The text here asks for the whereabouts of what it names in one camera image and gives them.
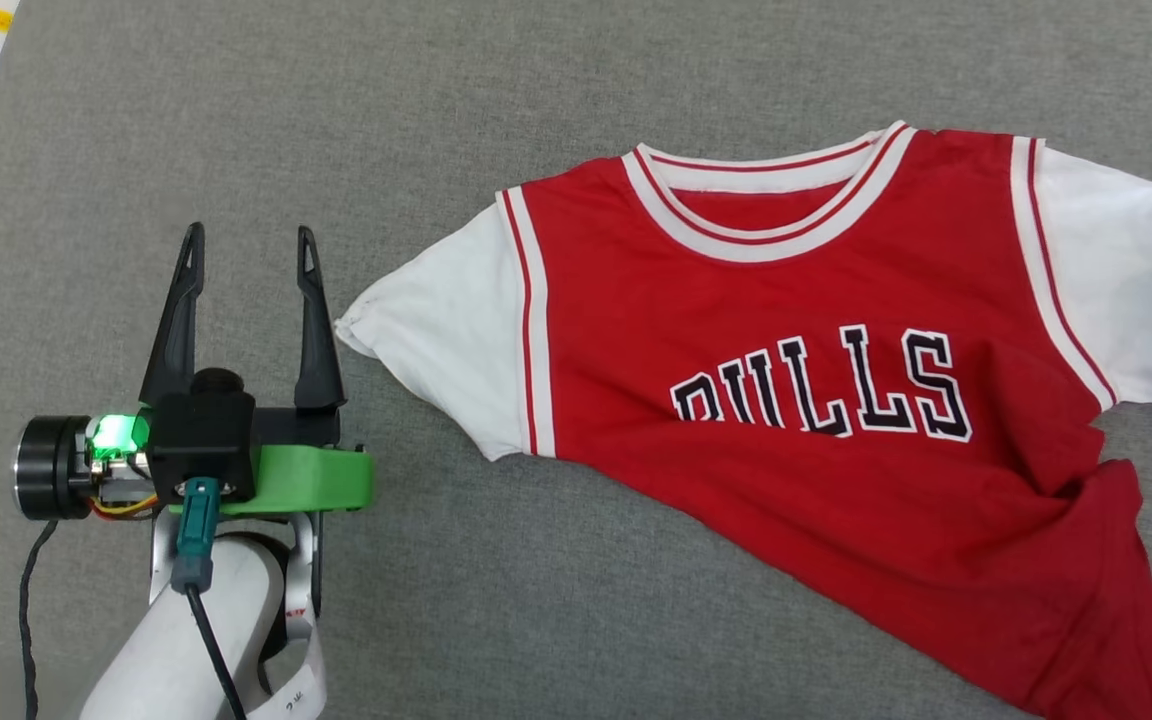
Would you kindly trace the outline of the red white Bulls jersey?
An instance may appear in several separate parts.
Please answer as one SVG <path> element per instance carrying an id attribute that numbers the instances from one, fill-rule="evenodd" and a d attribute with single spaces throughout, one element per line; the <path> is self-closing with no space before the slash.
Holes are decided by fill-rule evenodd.
<path id="1" fill-rule="evenodd" d="M 1152 573 L 1098 415 L 1152 404 L 1152 181 L 897 122 L 645 145 L 500 191 L 338 338 L 490 460 L 685 511 L 1043 720 L 1152 720 Z"/>

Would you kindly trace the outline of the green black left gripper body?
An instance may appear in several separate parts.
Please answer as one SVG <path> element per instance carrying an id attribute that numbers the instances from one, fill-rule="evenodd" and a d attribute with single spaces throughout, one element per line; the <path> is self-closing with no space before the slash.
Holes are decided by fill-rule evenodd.
<path id="1" fill-rule="evenodd" d="M 28 520 L 111 521 L 146 518 L 151 511 L 180 511 L 185 502 L 164 503 L 147 473 L 152 407 L 137 414 L 36 416 L 15 448 L 15 501 Z M 291 407 L 257 407 L 259 442 L 256 497 L 221 500 L 232 518 L 283 516 L 293 511 L 355 511 L 372 500 L 374 464 L 364 450 L 335 446 L 335 414 L 302 414 Z"/>

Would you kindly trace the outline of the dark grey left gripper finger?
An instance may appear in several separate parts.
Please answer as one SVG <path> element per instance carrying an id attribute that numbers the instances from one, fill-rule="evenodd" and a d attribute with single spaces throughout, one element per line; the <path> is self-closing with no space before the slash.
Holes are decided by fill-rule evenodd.
<path id="1" fill-rule="evenodd" d="M 346 404 L 346 392 L 314 232 L 301 225 L 297 242 L 297 286 L 303 295 L 303 319 L 294 406 L 302 414 L 334 414 Z"/>
<path id="2" fill-rule="evenodd" d="M 180 243 L 179 259 L 157 324 L 154 346 L 147 356 L 141 386 L 141 406 L 152 407 L 161 397 L 182 395 L 195 377 L 196 306 L 204 291 L 205 228 L 189 223 Z"/>

